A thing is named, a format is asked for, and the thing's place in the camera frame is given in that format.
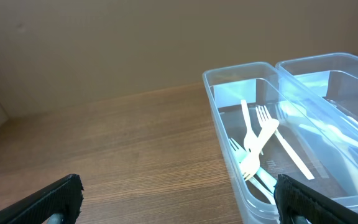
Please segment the yellow plastic fork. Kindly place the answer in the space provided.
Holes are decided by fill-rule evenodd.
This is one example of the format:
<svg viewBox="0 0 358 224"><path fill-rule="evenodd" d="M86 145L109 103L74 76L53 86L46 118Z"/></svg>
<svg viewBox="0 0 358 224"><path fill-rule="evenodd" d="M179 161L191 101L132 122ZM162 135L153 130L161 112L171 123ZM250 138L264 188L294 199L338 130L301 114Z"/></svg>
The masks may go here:
<svg viewBox="0 0 358 224"><path fill-rule="evenodd" d="M277 119L268 120L267 123L270 124L270 126L261 129L252 151L239 164L241 174L245 180L249 180L257 173L260 167L259 154L280 124Z"/></svg>

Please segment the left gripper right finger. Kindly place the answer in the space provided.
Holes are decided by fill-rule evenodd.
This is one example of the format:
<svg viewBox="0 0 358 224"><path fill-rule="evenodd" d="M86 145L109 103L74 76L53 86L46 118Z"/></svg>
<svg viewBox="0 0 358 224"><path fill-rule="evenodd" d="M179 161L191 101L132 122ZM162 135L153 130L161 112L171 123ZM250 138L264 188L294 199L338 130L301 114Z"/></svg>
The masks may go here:
<svg viewBox="0 0 358 224"><path fill-rule="evenodd" d="M273 197L281 224L358 224L358 213L285 174L278 175Z"/></svg>

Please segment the white fork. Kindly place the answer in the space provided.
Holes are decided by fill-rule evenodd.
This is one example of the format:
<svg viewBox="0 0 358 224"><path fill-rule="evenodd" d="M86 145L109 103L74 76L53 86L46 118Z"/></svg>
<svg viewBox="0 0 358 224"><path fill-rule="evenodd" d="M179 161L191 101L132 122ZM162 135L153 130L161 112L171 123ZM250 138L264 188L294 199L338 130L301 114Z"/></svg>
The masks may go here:
<svg viewBox="0 0 358 224"><path fill-rule="evenodd" d="M270 124L268 124L267 121L271 120L272 117L271 117L267 107L265 105L263 105L263 106L257 105L255 107L255 111L257 113L257 119L258 119L258 122L260 124L260 127L264 128L266 126L270 126ZM283 146L284 150L287 152L287 154L290 156L292 161L295 163L297 168L299 168L299 170L301 170L303 175L308 180L313 180L314 175L311 173L309 168L307 168L306 164L301 160L301 158L294 151L294 149L291 147L291 145L289 145L287 140L280 134L280 132L277 129L275 130L274 134L276 135L277 139L280 141L280 143Z"/></svg>

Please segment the clear plastic fork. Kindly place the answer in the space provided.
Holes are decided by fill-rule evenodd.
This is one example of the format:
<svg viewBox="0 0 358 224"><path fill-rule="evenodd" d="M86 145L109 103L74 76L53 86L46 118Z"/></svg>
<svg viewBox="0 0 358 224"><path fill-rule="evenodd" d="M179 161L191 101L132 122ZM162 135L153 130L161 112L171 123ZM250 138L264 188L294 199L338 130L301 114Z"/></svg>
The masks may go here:
<svg viewBox="0 0 358 224"><path fill-rule="evenodd" d="M258 139L252 129L250 115L249 115L249 109L248 109L246 100L241 100L241 108L242 108L242 114L244 117L244 122L246 124L246 135L244 137L244 142L243 142L244 149L251 152L252 148L254 147L254 144L257 142Z"/></svg>

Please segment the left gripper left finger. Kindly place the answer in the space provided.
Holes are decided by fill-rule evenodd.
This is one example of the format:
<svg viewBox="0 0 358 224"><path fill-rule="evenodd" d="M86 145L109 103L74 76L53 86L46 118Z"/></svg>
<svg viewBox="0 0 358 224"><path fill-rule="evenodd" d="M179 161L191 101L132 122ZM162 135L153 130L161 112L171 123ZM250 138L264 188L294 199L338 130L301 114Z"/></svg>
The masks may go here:
<svg viewBox="0 0 358 224"><path fill-rule="evenodd" d="M43 223L61 214L63 223L75 223L83 202L78 174L69 174L22 200L0 210L0 224Z"/></svg>

